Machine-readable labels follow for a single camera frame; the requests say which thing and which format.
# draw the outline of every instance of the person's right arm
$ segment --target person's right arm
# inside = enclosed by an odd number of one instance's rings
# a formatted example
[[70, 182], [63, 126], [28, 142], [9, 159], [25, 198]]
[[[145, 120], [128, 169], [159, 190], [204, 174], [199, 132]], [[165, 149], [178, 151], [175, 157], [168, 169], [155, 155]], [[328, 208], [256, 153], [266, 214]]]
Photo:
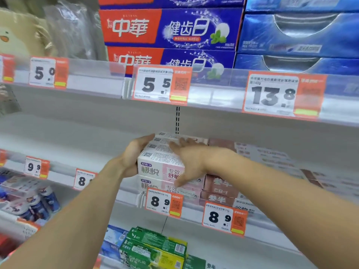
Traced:
[[359, 268], [359, 206], [235, 152], [180, 140], [182, 186], [213, 173], [244, 194], [319, 269]]

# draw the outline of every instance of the hand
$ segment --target hand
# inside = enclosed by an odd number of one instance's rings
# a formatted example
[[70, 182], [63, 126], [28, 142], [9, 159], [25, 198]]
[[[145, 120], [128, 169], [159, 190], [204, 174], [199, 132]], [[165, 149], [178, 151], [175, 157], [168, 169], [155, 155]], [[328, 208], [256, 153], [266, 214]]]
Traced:
[[179, 140], [179, 145], [170, 142], [170, 148], [173, 152], [180, 156], [184, 166], [185, 172], [180, 175], [174, 182], [176, 187], [181, 187], [187, 182], [198, 179], [208, 172], [206, 167], [206, 156], [214, 147], [209, 147], [203, 143], [196, 143], [192, 139]]
[[132, 140], [122, 155], [111, 159], [101, 173], [105, 173], [108, 177], [131, 177], [137, 175], [137, 158], [143, 148], [155, 137], [155, 134], [143, 136]]

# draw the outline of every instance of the person's right hand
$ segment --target person's right hand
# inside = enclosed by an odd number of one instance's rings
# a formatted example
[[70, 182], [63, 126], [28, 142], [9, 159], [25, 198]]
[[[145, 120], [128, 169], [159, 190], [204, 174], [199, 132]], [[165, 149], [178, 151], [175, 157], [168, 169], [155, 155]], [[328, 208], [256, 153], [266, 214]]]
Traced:
[[181, 138], [179, 145], [170, 142], [169, 146], [175, 154], [180, 156], [185, 166], [185, 172], [174, 182], [176, 187], [181, 187], [187, 182], [198, 179], [208, 172], [206, 158], [215, 147], [209, 147], [203, 143], [196, 143], [190, 138], [187, 140]]

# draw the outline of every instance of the person's left hand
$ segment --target person's left hand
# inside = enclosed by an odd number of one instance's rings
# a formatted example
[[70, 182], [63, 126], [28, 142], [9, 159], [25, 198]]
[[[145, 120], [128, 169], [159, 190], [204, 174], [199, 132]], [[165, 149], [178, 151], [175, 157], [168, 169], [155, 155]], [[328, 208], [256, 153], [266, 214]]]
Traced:
[[114, 178], [137, 175], [137, 158], [143, 148], [145, 148], [154, 137], [155, 134], [151, 134], [132, 140], [120, 156], [115, 157], [106, 163], [101, 173]]

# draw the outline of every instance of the forearm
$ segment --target forearm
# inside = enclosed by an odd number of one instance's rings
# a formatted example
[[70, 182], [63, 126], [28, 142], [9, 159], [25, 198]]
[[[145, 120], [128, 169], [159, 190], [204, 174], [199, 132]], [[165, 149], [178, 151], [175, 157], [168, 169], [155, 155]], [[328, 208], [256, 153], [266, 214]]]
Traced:
[[319, 268], [357, 267], [354, 203], [227, 149], [208, 158], [212, 172], [249, 198]]
[[92, 269], [122, 174], [121, 169], [115, 176], [99, 173], [69, 205], [16, 250], [1, 269]]

